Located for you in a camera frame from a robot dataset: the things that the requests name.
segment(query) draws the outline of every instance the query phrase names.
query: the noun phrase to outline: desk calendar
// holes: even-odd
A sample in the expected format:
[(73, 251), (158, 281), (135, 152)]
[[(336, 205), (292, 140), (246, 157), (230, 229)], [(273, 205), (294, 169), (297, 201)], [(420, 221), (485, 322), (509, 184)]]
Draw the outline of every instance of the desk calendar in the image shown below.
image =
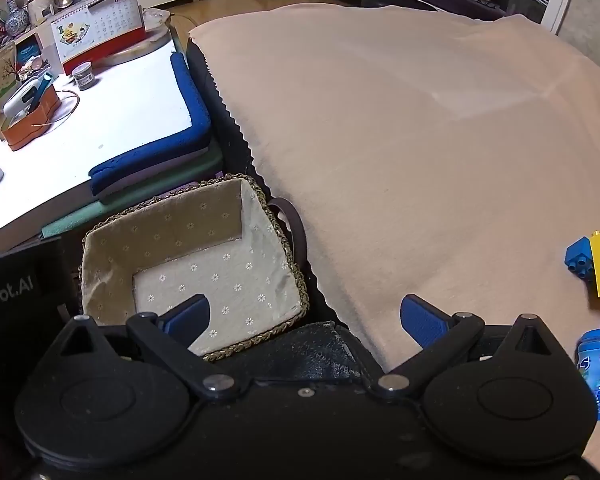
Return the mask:
[(144, 39), (138, 0), (87, 0), (51, 26), (65, 73)]

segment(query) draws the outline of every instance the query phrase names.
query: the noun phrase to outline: green cushion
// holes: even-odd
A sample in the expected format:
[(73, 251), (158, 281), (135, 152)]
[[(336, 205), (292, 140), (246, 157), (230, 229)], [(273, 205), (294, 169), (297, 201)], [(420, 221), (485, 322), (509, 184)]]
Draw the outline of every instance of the green cushion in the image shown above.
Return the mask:
[(151, 197), (178, 186), (208, 178), (222, 170), (222, 152), (212, 137), (209, 149), (203, 155), (176, 168), (163, 171), (147, 180), (121, 189), (96, 202), (87, 204), (42, 228), (42, 237), (50, 238), (80, 227), (100, 216), (110, 216)]

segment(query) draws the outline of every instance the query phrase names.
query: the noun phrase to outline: orange leather box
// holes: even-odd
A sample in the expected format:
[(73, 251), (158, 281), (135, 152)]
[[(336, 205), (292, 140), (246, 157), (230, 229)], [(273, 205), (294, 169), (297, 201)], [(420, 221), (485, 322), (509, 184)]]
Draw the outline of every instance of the orange leather box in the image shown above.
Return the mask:
[(38, 107), (29, 115), (21, 118), (10, 128), (2, 131), (9, 147), (19, 150), (33, 139), (43, 135), (51, 126), (50, 119), (60, 106), (60, 99), (53, 85), (45, 90)]

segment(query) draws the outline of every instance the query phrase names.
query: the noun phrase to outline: bed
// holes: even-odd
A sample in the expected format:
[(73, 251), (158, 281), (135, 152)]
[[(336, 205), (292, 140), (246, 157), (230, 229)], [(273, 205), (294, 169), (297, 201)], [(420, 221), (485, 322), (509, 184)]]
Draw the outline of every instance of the bed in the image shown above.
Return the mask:
[(187, 60), (228, 169), (304, 221), (314, 315), (385, 370), (420, 349), (407, 293), (534, 312), (567, 352), (600, 326), (562, 262), (600, 230), (600, 69), (539, 25), (299, 4), (205, 23)]

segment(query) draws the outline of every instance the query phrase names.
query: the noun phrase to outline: basket handle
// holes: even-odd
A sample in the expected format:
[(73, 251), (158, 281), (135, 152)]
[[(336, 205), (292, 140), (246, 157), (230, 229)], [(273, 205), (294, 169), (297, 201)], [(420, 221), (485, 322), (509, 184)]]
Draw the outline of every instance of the basket handle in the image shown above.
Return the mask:
[(286, 216), (291, 230), (290, 243), (294, 261), (300, 270), (304, 270), (306, 266), (306, 234), (298, 211), (286, 198), (272, 198), (267, 205), (275, 215), (282, 212)]

